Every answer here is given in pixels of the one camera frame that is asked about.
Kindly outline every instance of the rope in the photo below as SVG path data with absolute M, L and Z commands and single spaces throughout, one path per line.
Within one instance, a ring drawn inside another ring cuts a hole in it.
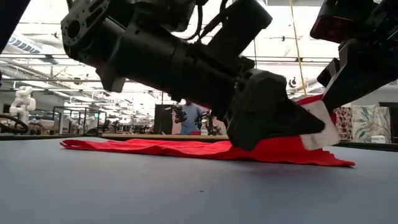
M 303 76 L 303 68 L 301 63 L 300 51 L 299 51 L 299 40 L 297 38 L 297 30 L 296 25 L 294 22 L 294 13 L 293 13 L 293 0 L 289 0 L 290 10 L 292 12 L 292 22 L 293 22 L 293 30 L 294 30 L 294 40 L 296 42 L 296 49 L 297 49 L 297 58 L 298 58 L 298 65 L 300 67 L 300 76 L 301 76 L 301 84 L 303 85 L 304 95 L 307 95 L 307 89 L 305 87 L 305 81 Z
M 254 44 L 254 61 L 256 61 L 256 68 L 257 68 L 256 38 L 254 38 L 253 44 Z

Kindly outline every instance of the table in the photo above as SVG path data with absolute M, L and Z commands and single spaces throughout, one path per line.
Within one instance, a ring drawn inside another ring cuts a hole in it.
M 140 138 L 140 139 L 211 139 L 211 140 L 219 140 L 225 141 L 228 140 L 228 136 L 202 136 L 202 135 L 183 135 L 183 134 L 119 134 L 119 133 L 103 133 L 102 137 L 105 138 L 117 138 L 117 137 L 126 137 L 126 138 Z
M 329 148 L 355 161 L 352 169 L 74 151 L 59 142 L 0 142 L 0 223 L 398 220 L 395 152 Z

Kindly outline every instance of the patterned fabric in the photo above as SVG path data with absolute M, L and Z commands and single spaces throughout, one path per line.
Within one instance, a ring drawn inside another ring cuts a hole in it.
M 391 142 L 390 111 L 378 105 L 353 106 L 353 141 L 371 142 L 372 136 L 386 137 Z
M 340 107 L 335 110 L 336 127 L 340 141 L 353 140 L 353 113 L 350 107 Z

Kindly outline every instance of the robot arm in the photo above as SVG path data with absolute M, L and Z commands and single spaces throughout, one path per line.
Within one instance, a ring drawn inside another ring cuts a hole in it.
M 398 1 L 326 0 L 310 35 L 339 43 L 318 81 L 331 111 L 398 78 Z
M 9 112 L 11 116 L 19 114 L 19 119 L 27 124 L 29 120 L 29 112 L 36 109 L 35 99 L 30 97 L 33 88 L 30 86 L 22 86 L 16 91 L 15 100 L 11 103 Z
M 78 130 L 83 129 L 83 126 L 80 125 L 77 120 L 72 119 L 71 116 L 67 116 L 67 120 L 70 122 L 71 126 L 76 127 Z
M 201 112 L 200 114 L 199 114 L 199 111 L 198 111 L 198 116 L 195 118 L 194 122 L 195 122 L 195 125 L 198 126 L 199 130 L 200 130 L 201 126 L 202 126 L 203 119 L 208 119 L 209 115 L 210 115 L 209 111 Z
M 77 1 L 61 22 L 65 51 L 96 67 L 105 90 L 120 92 L 129 78 L 170 93 L 173 100 L 211 108 L 242 149 L 251 150 L 264 138 L 322 131 L 322 121 L 288 99 L 283 76 L 255 69 L 254 61 L 240 56 L 272 22 L 264 0 L 238 0 L 227 8 L 223 1 L 193 44 L 171 34 L 187 29 L 195 6 L 200 28 L 206 2 Z M 222 28 L 202 44 L 218 24 Z M 198 94 L 203 86 L 207 91 Z
M 187 120 L 187 114 L 186 112 L 182 109 L 180 105 L 175 106 L 172 105 L 172 110 L 175 113 L 175 122 L 176 123 L 181 123 Z
M 86 126 L 89 126 L 91 122 L 93 122 L 94 120 L 95 120 L 94 116 L 89 116 L 88 118 L 86 118 Z

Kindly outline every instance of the yellow cord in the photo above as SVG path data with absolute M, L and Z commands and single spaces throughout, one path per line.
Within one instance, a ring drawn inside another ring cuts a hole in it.
M 295 25 L 295 23 L 294 23 L 293 0 L 289 0 L 289 4 L 290 4 L 290 10 L 292 11 L 292 21 L 293 21 L 293 30 L 294 30 L 294 40 L 296 41 L 297 58 L 298 58 L 298 65 L 299 65 L 299 67 L 300 67 L 301 83 L 302 83 L 302 85 L 303 85 L 304 95 L 307 95 L 307 89 L 306 89 L 306 87 L 305 87 L 305 81 L 304 81 L 304 76 L 303 76 L 303 68 L 302 68 L 301 58 L 300 58 L 299 40 L 297 39 L 296 25 Z

